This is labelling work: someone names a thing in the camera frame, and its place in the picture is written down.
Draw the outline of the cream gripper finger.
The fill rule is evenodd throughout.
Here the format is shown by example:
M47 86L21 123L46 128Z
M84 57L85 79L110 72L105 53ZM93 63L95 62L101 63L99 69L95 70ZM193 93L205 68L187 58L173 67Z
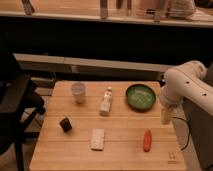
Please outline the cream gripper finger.
M169 124L172 120L173 109L172 108L163 108L161 111L161 122L163 124Z

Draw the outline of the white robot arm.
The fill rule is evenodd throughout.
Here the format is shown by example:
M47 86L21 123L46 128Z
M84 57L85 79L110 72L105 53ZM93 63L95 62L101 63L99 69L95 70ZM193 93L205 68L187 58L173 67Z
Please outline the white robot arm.
M196 60L173 66L164 73L165 85L159 94L159 101L163 106L162 124L171 122L173 109L184 98L213 116L213 87L203 81L206 74L207 68Z

